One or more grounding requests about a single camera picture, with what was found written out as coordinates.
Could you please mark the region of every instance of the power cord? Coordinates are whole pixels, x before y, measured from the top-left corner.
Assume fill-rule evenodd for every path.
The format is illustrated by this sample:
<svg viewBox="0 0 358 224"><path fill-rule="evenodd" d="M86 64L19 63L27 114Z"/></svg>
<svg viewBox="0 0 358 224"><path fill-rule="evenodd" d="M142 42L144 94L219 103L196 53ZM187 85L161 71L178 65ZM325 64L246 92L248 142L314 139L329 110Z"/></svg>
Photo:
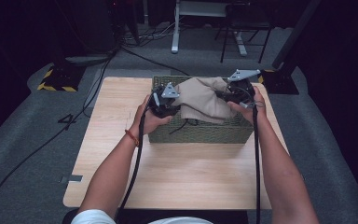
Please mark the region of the power cord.
<svg viewBox="0 0 358 224"><path fill-rule="evenodd" d="M163 67L167 67L167 68L170 68L170 69L172 69L172 70L175 70L175 71L178 71L178 72L180 72L180 73L183 73L183 74L185 74L186 76L190 76L190 74L188 74L188 73L186 73L186 72L184 72L184 71L182 71L182 70L179 70L179 69L177 69L177 68L175 68L175 67L169 66L169 65L164 64L164 63L158 63L158 62L156 62L156 61L154 61L154 60L148 59L148 58L146 58L146 57L144 57L144 56L141 56L141 55L139 55L139 54L137 54L137 53L134 53L134 52L132 52L132 51L130 51L130 50L128 50L128 49L125 49L125 48L123 48L123 47L121 47L121 49L122 49L124 52L129 53L130 55L134 55L134 56L139 57L139 58L141 58L141 59L144 59L144 60L146 60L146 61L148 61L148 62L150 62L150 63L155 63L155 64L157 64L157 65L160 65L160 66L163 66Z"/></svg>
<svg viewBox="0 0 358 224"><path fill-rule="evenodd" d="M160 40L162 38L167 37L168 35L173 35L173 33L171 33L171 25L161 29L161 31L159 32L157 30L157 28L154 28L151 33L148 33L150 31L150 29L147 29L142 35L140 35L140 43L139 44L134 44L134 43L129 43L128 41L133 40L133 37L124 37L124 46L128 47L128 48L136 48L136 47L144 47L145 45L149 44L150 42L154 41L154 40Z"/></svg>
<svg viewBox="0 0 358 224"><path fill-rule="evenodd" d="M76 37L76 39L80 42L81 45L83 45L84 48L90 50L91 52L95 52L95 53L102 53L102 54L110 54L111 52L114 52L116 50L116 46L113 46L112 49L110 50L97 50L97 49L93 49L91 47L89 47L77 34L76 30L74 29L74 27L72 26L72 23L69 22L68 17L65 15L65 12L63 11L62 7L60 6L60 4L57 2L57 0L54 0L55 5L57 6L57 8L59 9L59 11L61 12L62 16L64 17L66 23L68 24L69 28L71 29L72 33L74 34L74 36Z"/></svg>
<svg viewBox="0 0 358 224"><path fill-rule="evenodd" d="M258 145L258 126L257 126L257 105L253 107L253 121L255 130L255 179L256 179L256 214L255 223L260 223L260 155Z"/></svg>
<svg viewBox="0 0 358 224"><path fill-rule="evenodd" d="M168 133L169 135L173 134L173 133L176 133L178 131L180 131L181 129L183 129L187 124L191 125L191 126L197 126L199 125L199 121L196 119L196 123L190 123L188 119L186 119L185 123L182 124L182 126L180 126L179 128L171 131L170 133Z"/></svg>
<svg viewBox="0 0 358 224"><path fill-rule="evenodd" d="M111 57L106 61L106 63L103 65L103 69L102 69L102 72L101 72L101 75L100 77L103 76L103 73L107 67L107 65L110 63L110 61L112 60L112 58L114 57L114 54L111 55ZM100 81L99 81L99 84L98 84L98 87L97 87L97 90L100 88L101 86L101 78L100 78ZM92 99L96 96L96 93L97 93L97 90L94 92L92 98L89 100L88 103L85 103L86 104L83 104L83 108L82 110L77 113L75 115L75 117L70 120L62 129L60 129L56 134L54 134L51 138L49 138L48 141L46 141L42 146L40 146L38 149L36 149L34 152L32 152L31 154L29 154L27 157L25 157L21 162L19 162L5 177L4 179L0 182L0 188L2 188L2 186L5 184L5 182L11 177L11 175L16 172L26 161L28 161L31 157L33 157L34 154L36 154L37 152L39 152L43 147L45 147L46 145L48 145L51 141L53 141L57 136L59 136L64 130L66 130L74 121L76 121L76 119L82 114L82 113L85 113L85 109L91 104L91 101Z"/></svg>
<svg viewBox="0 0 358 224"><path fill-rule="evenodd" d="M144 110L144 112L142 113L142 116L141 116L141 121L139 123L138 153L137 153L137 156L136 156L136 161L135 161L135 165L134 165L134 169L133 169L133 173L132 173L132 177L131 177L129 187L128 187L127 192L126 192L126 194L124 196L124 199L123 199L123 201L121 203L121 206L118 208L117 213L116 213L116 217L115 217L116 223L118 223L118 221L119 221L121 211L123 211L124 207L126 206L127 200L129 199L131 191L132 191L132 188L133 188L133 184L135 183L136 175L138 174L139 163L141 161L141 155L142 155L142 147L144 145L145 115L146 115L146 111L149 109L149 103L150 103L150 100L152 99L152 97L153 97L153 94L150 94L150 97L147 100L147 103L146 103L146 106L145 106L145 110Z"/></svg>

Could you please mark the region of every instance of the red bracelet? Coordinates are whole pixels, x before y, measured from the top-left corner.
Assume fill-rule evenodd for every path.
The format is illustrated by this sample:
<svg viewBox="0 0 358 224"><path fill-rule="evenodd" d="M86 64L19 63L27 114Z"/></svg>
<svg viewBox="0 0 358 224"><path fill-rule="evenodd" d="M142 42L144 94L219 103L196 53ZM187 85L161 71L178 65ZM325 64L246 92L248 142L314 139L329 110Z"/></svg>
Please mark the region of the red bracelet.
<svg viewBox="0 0 358 224"><path fill-rule="evenodd" d="M128 131L128 130L124 130L124 131L126 132L126 134L127 134L130 138L132 138L133 142L134 142L135 145L138 147L138 146L139 146L139 140L138 140L138 138L136 138L135 136L133 136L133 134L132 134L130 131Z"/></svg>

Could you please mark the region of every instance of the person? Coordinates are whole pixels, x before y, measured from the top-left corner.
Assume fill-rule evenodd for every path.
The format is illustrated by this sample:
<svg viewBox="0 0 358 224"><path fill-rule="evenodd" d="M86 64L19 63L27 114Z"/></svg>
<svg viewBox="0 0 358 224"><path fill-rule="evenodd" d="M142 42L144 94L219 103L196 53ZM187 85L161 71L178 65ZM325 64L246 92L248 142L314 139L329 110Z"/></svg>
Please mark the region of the person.
<svg viewBox="0 0 358 224"><path fill-rule="evenodd" d="M139 123L145 110L148 96L138 106L129 133L125 133L117 146L99 166L89 183L86 196L73 219L73 224L115 223L113 218L120 205L128 182L131 159L136 147L133 136L139 134ZM319 223L310 201L303 178L286 150L282 146L267 118L265 100L255 87L258 110L257 127L263 162L264 183L272 207L272 223ZM233 102L232 109L253 124L253 109ZM170 122L171 116L160 119L148 110L145 113L144 134L153 132L159 125ZM157 223L211 223L196 217L173 217L152 222Z"/></svg>

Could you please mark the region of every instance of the gray carpet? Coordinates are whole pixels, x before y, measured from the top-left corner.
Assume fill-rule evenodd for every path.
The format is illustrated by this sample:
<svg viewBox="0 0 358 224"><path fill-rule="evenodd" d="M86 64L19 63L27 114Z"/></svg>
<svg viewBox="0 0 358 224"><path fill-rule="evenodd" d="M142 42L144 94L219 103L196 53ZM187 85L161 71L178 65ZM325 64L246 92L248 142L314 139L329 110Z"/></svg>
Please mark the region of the gray carpet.
<svg viewBox="0 0 358 224"><path fill-rule="evenodd" d="M241 57L236 47L227 49L219 62L223 37L214 41L213 28L187 29L181 33L179 52L171 54L172 37L129 49L159 63L186 71L191 76L229 77L235 69L266 69L279 52L290 29L275 29L261 64L259 49L249 48ZM65 124L59 119L77 115L88 97L101 65L88 67L78 92L37 91L50 64L29 79L32 94L0 128L0 182L30 153L42 146ZM150 77L180 72L147 62L121 51L108 65L105 76ZM270 95L288 150L306 179L310 197L321 223L358 223L358 187L343 160L334 136L307 94L307 81L300 70L293 79L299 95ZM91 114L92 103L86 110ZM24 163L0 189L0 223L61 223L72 208L62 204L65 178L72 172L89 119L80 115L68 131L43 147ZM263 211L262 223L270 223ZM255 212L249 212L255 223Z"/></svg>

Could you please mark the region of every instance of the woven basket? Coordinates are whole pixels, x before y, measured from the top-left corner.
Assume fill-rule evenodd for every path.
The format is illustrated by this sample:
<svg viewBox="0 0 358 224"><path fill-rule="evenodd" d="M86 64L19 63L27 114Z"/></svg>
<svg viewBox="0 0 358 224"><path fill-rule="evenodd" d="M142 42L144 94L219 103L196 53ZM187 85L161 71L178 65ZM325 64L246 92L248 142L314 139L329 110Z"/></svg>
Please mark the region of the woven basket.
<svg viewBox="0 0 358 224"><path fill-rule="evenodd" d="M172 83L173 86L192 77L179 76L154 76L153 88L159 85ZM173 117L169 124L158 126L149 134L150 143L246 143L253 132L253 126L243 118L241 114L232 119L226 119L223 124L215 124L202 120L190 119L188 123L179 129L186 121L181 119L180 111Z"/></svg>

